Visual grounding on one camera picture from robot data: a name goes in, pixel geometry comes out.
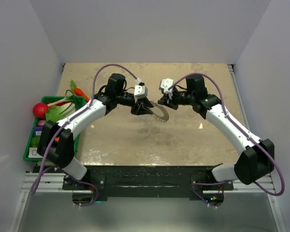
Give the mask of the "metal disc with keyrings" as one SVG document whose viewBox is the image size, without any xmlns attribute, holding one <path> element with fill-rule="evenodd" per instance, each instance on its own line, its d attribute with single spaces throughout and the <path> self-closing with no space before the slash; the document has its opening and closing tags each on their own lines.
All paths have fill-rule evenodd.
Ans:
<svg viewBox="0 0 290 232">
<path fill-rule="evenodd" d="M 160 122 L 167 122 L 169 120 L 169 113 L 167 112 L 167 110 L 156 102 L 151 101 L 151 103 L 153 105 L 153 108 L 151 108 L 150 110 L 152 111 L 152 116 L 154 117 L 154 119 Z"/>
</svg>

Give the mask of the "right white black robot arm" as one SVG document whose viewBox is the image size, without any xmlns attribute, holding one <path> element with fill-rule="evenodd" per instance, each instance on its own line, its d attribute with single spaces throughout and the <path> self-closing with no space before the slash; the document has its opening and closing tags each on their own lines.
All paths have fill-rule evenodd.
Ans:
<svg viewBox="0 0 290 232">
<path fill-rule="evenodd" d="M 194 112 L 214 125 L 239 154 L 235 164 L 221 164 L 211 170 L 212 174 L 205 181 L 209 189 L 216 190 L 223 181 L 229 180 L 249 185 L 274 170 L 271 160 L 275 157 L 275 146 L 271 140 L 251 133 L 223 106 L 221 98 L 209 94 L 201 74 L 190 74 L 186 86 L 179 91 L 173 79 L 162 79 L 159 89 L 163 97 L 158 103 L 174 110 L 180 105 L 190 105 Z"/>
</svg>

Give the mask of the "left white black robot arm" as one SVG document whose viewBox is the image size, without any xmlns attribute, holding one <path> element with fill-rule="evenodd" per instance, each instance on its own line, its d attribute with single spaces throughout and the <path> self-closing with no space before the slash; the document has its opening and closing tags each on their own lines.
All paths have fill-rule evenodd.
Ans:
<svg viewBox="0 0 290 232">
<path fill-rule="evenodd" d="M 73 183 L 79 189 L 87 189 L 90 177 L 87 168 L 76 158 L 74 141 L 76 137 L 95 120 L 107 115 L 117 105 L 131 108 L 133 115 L 151 115 L 154 105 L 147 98 L 147 87 L 143 82 L 134 87 L 133 93 L 128 93 L 124 86 L 125 76 L 114 73 L 109 79 L 104 91 L 94 96 L 79 110 L 57 122 L 47 121 L 37 147 L 37 152 L 43 160 L 50 161 L 60 167 L 70 176 L 74 177 Z"/>
</svg>

